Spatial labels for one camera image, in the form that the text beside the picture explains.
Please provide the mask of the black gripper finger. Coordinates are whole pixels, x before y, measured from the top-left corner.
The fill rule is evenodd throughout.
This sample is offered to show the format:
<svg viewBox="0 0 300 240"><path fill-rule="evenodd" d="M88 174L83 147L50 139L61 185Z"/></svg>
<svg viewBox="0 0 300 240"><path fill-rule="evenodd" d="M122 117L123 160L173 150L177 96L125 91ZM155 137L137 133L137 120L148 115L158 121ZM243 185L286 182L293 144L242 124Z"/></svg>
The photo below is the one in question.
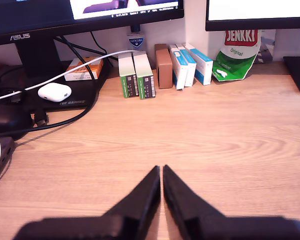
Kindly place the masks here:
<svg viewBox="0 0 300 240"><path fill-rule="evenodd" d="M120 217L117 233L107 240L144 240L161 201L160 167L152 170L121 201L105 212L107 217Z"/></svg>
<svg viewBox="0 0 300 240"><path fill-rule="evenodd" d="M198 196L167 164L163 167L163 194L170 213L185 240L204 238L203 217L226 216Z"/></svg>

